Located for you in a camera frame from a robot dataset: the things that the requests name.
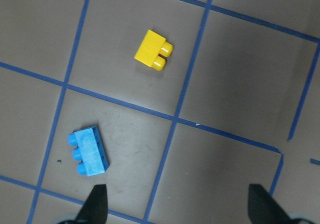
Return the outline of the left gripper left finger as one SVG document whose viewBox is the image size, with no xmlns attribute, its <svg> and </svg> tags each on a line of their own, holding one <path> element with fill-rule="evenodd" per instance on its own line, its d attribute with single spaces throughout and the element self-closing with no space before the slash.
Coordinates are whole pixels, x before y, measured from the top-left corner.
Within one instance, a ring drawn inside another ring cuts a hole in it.
<svg viewBox="0 0 320 224">
<path fill-rule="evenodd" d="M 97 184 L 93 187 L 74 221 L 76 224 L 105 224 L 107 218 L 107 186 Z"/>
</svg>

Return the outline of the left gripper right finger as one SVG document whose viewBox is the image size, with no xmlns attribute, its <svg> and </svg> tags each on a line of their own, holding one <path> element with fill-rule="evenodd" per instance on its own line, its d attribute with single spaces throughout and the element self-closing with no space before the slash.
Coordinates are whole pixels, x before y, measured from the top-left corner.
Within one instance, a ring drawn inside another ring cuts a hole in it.
<svg viewBox="0 0 320 224">
<path fill-rule="evenodd" d="M 252 224 L 294 223 L 260 184 L 250 184 L 248 187 L 247 213 Z"/>
</svg>

